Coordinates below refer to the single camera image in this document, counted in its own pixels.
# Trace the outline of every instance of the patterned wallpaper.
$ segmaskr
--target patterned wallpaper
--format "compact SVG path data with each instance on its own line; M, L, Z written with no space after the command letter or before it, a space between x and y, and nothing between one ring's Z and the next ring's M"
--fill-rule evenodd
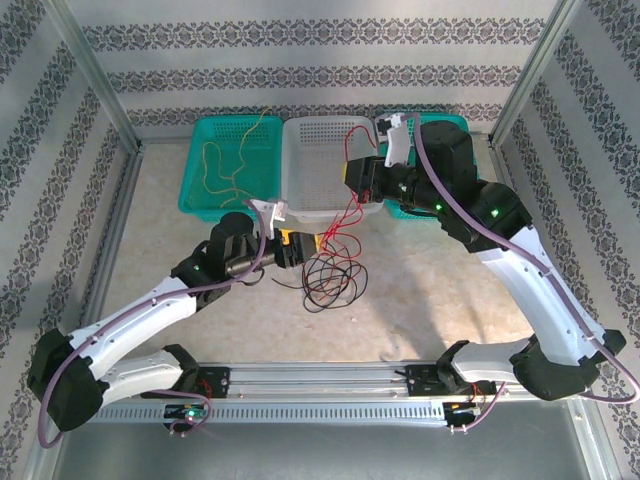
M412 105L488 132L555 0L477 3L69 0L141 137L267 105L285 117Z
M507 170L585 309L627 338L640 375L640 2L590 0L507 140ZM617 371L599 389L628 393ZM623 478L640 478L639 407L602 405Z
M38 0L0 3L0 479L22 478L35 342L74 327L128 158Z

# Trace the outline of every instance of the plastic basket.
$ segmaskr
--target plastic basket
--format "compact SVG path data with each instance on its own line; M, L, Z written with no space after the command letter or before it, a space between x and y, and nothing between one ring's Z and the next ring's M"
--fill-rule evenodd
M460 115L452 115L448 113L421 113L420 114L421 125L429 122L437 122L442 120L455 123L465 132L469 131L469 125L467 124L467 121L464 119L464 117L461 117ZM411 139L411 146L413 146L414 121L413 119L410 119L407 123L409 127L409 137ZM383 143L380 145L380 155L387 154L388 146L389 146L388 143ZM415 164L416 164L416 151L415 149L412 148L411 153L409 154L409 165L415 165ZM389 210L389 213L393 218L398 218L401 220L435 220L436 219L436 217L420 217L417 215L411 215L410 213L403 212L400 209L400 204L398 204L398 202L394 202L393 200L385 200L385 205L387 206L387 209Z
M344 212L351 191L344 184L344 139L357 125L365 127L375 142L366 117L327 116L287 120L282 134L280 196L289 202L288 213L302 223L332 221ZM377 155L366 133L357 129L349 137L349 159ZM381 203L362 206L365 215Z
M231 211L253 216L253 212L242 203L249 198L248 195L238 194L236 198L231 191L218 194L207 191L204 161L207 162L206 186L209 190L217 192L232 188L228 177L242 165L239 154L242 137L259 118L258 115L222 115L198 120L178 200L178 208L182 212L196 215L205 222L218 222ZM221 155L214 144L205 145L207 142L214 142L220 147ZM263 117L262 122L247 135L242 147L246 164L235 175L236 187L260 200L276 198L280 189L281 148L282 120L275 116Z

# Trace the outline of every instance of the yellow wire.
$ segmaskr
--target yellow wire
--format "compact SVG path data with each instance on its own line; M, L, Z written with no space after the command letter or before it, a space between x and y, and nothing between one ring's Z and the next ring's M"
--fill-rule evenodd
M241 165L231 174L230 177L225 177L224 175L222 175L222 150L220 149L220 146L215 143L215 142L206 142L202 145L202 162L204 163L204 177L202 179L202 183L204 185L204 188L207 192L211 193L212 195L219 195L222 193L226 193L226 192L234 192L235 195L233 198L229 198L228 200L225 200L221 205L220 208L224 208L224 206L233 201L233 200L237 200L238 199L238 193L243 193L244 195L247 195L248 197L252 197L253 195L245 190L242 190L240 188L238 188L236 186L236 175L238 173L240 173L242 171L242 169L246 166L246 162L244 160L244 157L242 156L242 148L244 147L244 142L246 141L247 137L249 136L249 134L254 131L256 128L258 128L258 125L260 125L260 123L262 123L262 119L264 118L264 115L271 110L271 107L267 107L262 111L262 114L260 114L260 118L258 119L258 121L255 123L255 125L253 125L249 130L247 130L245 132L245 134L242 137L242 141L240 142L240 149L238 150L238 156L240 157L240 162ZM218 191L214 191L211 190L208 186L207 186L207 176L208 176L208 168L207 168L207 160L206 160L206 147L207 145L213 145L214 147L216 147L216 149L218 150L218 176L220 178L222 178L223 180L229 180L231 181L231 188L226 188L224 190L218 190Z

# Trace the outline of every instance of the wall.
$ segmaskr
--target wall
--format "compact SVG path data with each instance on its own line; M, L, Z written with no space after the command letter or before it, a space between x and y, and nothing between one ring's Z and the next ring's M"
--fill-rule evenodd
M128 155L37 0L0 2L0 479L21 478L34 344L83 307Z
M640 375L640 2L580 7L501 145L511 181L582 305L627 338ZM628 383L603 368L599 390ZM604 405L624 478L640 477L640 408Z
M69 0L141 137L218 113L458 113L488 132L555 0Z

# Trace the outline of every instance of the teal plastic basket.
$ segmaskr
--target teal plastic basket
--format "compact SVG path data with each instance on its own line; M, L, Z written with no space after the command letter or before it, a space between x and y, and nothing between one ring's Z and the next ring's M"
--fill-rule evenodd
M221 115L196 122L178 200L180 211L196 215L204 222L218 222L228 212L239 211L254 217L243 200L278 197L282 120L276 116L263 117L242 147L245 165L234 178L236 188L247 193L238 193L237 197L233 191L211 193L233 188L230 177L242 165L239 153L242 137L259 119L258 115Z
M449 113L421 113L420 114L420 124L425 124L429 122L437 122L437 121L448 121L453 122L460 127L460 129L465 132L469 131L469 125L467 125L467 121L464 117L460 115L452 115ZM411 139L411 146L413 147L413 129L414 129L414 121L410 119L407 124L409 127L409 137ZM388 149L388 144L383 143L380 145L380 155L386 155ZM416 164L416 151L414 148L411 149L411 153L409 154L409 165L413 166ZM391 213L393 218L398 218L401 220L435 220L436 217L420 217L418 215L411 215L410 213L403 212L400 209L400 204L398 202L394 202L393 200L385 200L385 205Z

